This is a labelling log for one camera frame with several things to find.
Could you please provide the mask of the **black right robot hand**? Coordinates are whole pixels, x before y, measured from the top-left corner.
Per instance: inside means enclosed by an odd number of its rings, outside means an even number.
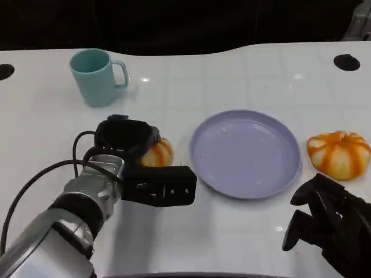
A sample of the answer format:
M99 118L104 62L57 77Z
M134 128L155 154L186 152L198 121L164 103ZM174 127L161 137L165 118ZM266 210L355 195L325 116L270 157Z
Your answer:
M294 212L283 251L302 240L321 248L343 277L370 277L370 203L319 173L296 190L290 203L306 204L310 213Z

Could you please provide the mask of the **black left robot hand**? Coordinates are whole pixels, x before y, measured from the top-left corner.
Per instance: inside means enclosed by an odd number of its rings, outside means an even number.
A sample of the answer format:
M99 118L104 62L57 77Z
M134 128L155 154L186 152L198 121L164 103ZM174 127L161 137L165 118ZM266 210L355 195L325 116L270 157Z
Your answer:
M129 119L126 115L115 114L99 123L94 135L94 146L85 157L113 155L126 163L139 164L139 160L160 139L157 127Z

